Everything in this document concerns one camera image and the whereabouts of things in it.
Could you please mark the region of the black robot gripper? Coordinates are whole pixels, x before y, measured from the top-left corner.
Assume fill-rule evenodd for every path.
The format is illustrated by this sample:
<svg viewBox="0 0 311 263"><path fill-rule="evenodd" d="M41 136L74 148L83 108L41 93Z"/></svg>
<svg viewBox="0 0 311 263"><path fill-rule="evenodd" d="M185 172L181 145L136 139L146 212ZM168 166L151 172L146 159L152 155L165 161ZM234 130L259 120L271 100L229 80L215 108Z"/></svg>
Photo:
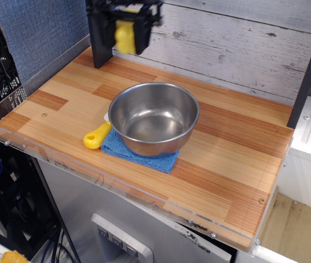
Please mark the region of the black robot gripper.
<svg viewBox="0 0 311 263"><path fill-rule="evenodd" d="M116 21L134 22L135 52L148 46L152 26L162 24L163 1L87 1L87 15L95 17L103 46L113 48Z"/></svg>

